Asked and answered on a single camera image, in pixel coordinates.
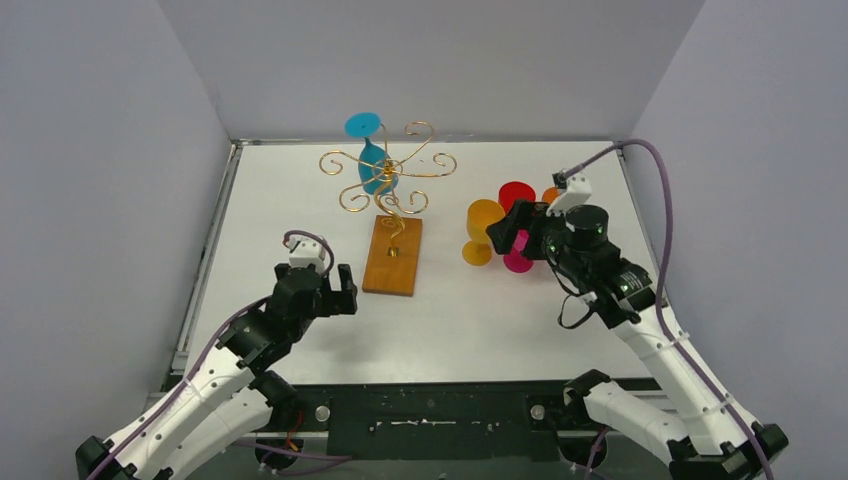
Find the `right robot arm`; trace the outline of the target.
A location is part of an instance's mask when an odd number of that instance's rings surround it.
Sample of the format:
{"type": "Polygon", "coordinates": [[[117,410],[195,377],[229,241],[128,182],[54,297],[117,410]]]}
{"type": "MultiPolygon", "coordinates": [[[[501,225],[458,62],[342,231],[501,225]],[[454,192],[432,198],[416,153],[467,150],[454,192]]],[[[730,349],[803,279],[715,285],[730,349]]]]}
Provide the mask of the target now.
{"type": "Polygon", "coordinates": [[[516,202],[486,233],[508,254],[544,261],[560,286],[598,316],[645,366],[675,412],[668,414],[593,369],[569,381],[563,413],[574,427],[610,427],[665,464],[675,479],[755,479],[789,439],[740,406],[695,351],[663,302],[648,271],[626,259],[608,238],[609,215],[595,205],[549,214],[545,203],[516,202]]]}

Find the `blue wine glass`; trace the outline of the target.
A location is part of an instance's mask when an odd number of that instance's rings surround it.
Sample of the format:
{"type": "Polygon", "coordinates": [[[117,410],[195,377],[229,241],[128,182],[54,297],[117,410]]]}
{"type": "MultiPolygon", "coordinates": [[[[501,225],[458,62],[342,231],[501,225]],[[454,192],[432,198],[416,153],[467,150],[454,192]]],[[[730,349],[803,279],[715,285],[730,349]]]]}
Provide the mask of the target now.
{"type": "Polygon", "coordinates": [[[358,157],[358,174],[363,183],[363,190],[368,195],[374,195],[388,180],[390,186],[384,193],[390,193],[391,188],[398,183],[396,175],[389,176],[383,172],[386,151],[371,141],[371,136],[382,128],[380,117],[373,112],[361,112],[351,116],[345,123],[345,133],[353,138],[362,138],[364,147],[358,157]]]}

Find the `orange wine glass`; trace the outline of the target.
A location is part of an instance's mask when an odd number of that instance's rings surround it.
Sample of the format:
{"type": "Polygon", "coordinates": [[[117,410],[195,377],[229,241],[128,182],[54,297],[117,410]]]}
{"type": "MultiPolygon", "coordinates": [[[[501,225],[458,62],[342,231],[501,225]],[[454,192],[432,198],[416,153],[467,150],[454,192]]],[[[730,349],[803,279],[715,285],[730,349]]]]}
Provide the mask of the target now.
{"type": "Polygon", "coordinates": [[[559,194],[560,192],[558,188],[549,187],[543,192],[541,201],[547,204],[552,204],[557,199],[559,194]]]}

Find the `gold wire rack wooden base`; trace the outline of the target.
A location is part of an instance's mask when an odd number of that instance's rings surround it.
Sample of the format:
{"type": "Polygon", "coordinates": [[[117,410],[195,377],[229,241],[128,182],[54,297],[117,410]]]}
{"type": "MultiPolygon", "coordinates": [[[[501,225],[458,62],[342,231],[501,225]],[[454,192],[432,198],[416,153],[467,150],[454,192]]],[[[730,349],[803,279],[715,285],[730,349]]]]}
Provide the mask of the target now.
{"type": "Polygon", "coordinates": [[[398,158],[389,152],[388,130],[382,122],[381,130],[371,136],[371,141],[383,147],[387,158],[383,167],[386,175],[398,178],[398,183],[390,193],[384,190],[390,186],[388,180],[374,195],[363,190],[358,174],[359,154],[353,155],[343,150],[330,150],[319,159],[320,170],[329,176],[336,176],[344,170],[343,159],[355,163],[357,182],[343,188],[338,195],[338,204],[349,213],[359,213],[375,206],[379,214],[375,217],[369,251],[364,267],[362,289],[367,293],[410,297],[414,294],[423,222],[418,217],[429,207],[429,196],[422,190],[413,190],[403,201],[397,187],[403,178],[434,179],[448,177],[455,173],[458,162],[445,152],[432,156],[432,162],[439,170],[435,173],[408,171],[406,164],[414,159],[435,138],[434,127],[425,121],[413,121],[404,127],[409,137],[421,136],[423,141],[412,152],[398,158]]]}

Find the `yellow wine glass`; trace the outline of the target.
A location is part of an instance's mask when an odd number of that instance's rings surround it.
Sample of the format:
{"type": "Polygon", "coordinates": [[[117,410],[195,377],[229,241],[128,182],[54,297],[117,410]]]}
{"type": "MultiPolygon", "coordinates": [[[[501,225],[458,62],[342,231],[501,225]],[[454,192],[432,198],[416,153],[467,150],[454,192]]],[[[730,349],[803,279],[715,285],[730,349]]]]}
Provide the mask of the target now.
{"type": "Polygon", "coordinates": [[[469,240],[462,248],[462,257],[466,263],[483,266],[491,261],[492,246],[486,229],[504,216],[503,207],[494,200],[479,199],[469,205],[466,218],[469,240]]]}

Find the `red wine glass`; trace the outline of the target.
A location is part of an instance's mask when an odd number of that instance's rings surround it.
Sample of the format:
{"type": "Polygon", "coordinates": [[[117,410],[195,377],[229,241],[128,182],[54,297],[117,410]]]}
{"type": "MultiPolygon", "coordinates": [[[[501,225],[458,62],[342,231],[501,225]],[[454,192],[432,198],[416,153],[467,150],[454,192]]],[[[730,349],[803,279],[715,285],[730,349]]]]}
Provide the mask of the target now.
{"type": "Polygon", "coordinates": [[[498,191],[498,203],[505,213],[509,213],[517,201],[534,202],[535,200],[535,189],[521,181],[507,182],[498,191]]]}

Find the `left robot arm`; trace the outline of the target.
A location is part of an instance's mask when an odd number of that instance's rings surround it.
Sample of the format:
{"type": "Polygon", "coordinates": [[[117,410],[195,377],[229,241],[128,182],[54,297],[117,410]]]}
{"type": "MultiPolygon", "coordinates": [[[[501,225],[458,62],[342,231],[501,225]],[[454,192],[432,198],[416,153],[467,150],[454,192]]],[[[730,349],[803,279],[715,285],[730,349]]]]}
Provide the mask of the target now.
{"type": "Polygon", "coordinates": [[[75,452],[81,479],[183,479],[240,437],[289,428],[297,392],[273,371],[317,318],[353,315],[351,268],[340,287],[313,267],[280,263],[272,293],[237,310],[173,388],[127,426],[91,436],[75,452]]]}

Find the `magenta wine glass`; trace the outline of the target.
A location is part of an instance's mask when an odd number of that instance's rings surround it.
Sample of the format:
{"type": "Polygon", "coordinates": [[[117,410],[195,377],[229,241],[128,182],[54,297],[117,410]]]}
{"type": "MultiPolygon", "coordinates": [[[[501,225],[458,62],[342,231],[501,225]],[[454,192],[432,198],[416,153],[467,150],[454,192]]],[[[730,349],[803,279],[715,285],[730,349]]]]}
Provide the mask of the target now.
{"type": "Polygon", "coordinates": [[[510,252],[503,256],[503,264],[510,272],[523,274],[532,269],[534,261],[525,258],[522,254],[528,239],[529,233],[526,230],[519,230],[510,252]]]}

